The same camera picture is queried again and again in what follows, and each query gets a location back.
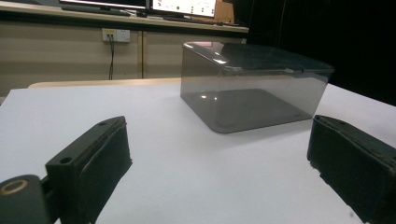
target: electrical cable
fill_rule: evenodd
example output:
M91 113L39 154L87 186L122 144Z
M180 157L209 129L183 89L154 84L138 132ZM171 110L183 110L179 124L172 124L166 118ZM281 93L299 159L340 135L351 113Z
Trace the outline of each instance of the electrical cable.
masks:
M113 35L107 35L110 40L110 49L111 49L111 64L110 69L108 71L108 80L113 79L113 68L114 68L114 38Z

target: wall outlet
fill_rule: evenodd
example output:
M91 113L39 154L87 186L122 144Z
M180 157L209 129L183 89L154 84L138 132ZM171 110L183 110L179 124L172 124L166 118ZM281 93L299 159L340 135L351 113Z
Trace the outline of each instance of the wall outlet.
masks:
M110 35L113 36L114 42L128 43L131 41L131 33L129 30L116 30L102 28L102 39L103 41L110 41Z

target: clear plastic container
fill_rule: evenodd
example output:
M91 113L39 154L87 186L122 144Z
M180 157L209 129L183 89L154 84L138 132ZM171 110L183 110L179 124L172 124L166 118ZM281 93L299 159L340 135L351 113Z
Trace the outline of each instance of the clear plastic container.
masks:
M218 133L312 119L333 68L266 46L183 44L181 98Z

